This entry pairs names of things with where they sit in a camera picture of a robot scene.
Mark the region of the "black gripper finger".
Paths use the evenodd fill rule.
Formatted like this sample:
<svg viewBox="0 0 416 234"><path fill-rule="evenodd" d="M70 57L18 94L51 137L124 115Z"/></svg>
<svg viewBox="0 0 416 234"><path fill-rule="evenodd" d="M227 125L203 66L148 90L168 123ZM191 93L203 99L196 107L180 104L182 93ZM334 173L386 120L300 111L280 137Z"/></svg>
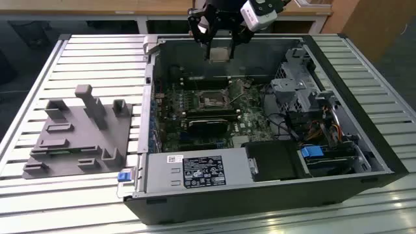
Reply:
<svg viewBox="0 0 416 234"><path fill-rule="evenodd" d="M230 14L230 30L232 41L230 46L230 59L235 58L235 49L240 44L248 43L255 35L247 26L242 14Z"/></svg>
<svg viewBox="0 0 416 234"><path fill-rule="evenodd" d="M215 29L215 16L216 8L207 4L204 8L196 9L190 8L188 10L188 24L192 32L194 39L198 43L206 46L206 60L210 59L211 55L211 42L216 35ZM206 18L208 22L208 27L204 32L202 32L199 25Z"/></svg>

